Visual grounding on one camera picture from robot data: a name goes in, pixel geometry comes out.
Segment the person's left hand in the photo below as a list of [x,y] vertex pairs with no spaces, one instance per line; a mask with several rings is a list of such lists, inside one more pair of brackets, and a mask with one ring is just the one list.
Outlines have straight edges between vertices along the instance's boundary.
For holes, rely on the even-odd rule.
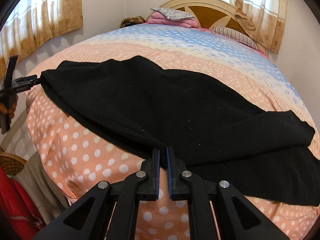
[[15,95],[15,101],[12,103],[10,108],[7,108],[2,102],[0,103],[0,112],[2,114],[7,114],[10,119],[13,119],[15,116],[15,111],[17,107],[18,95]]

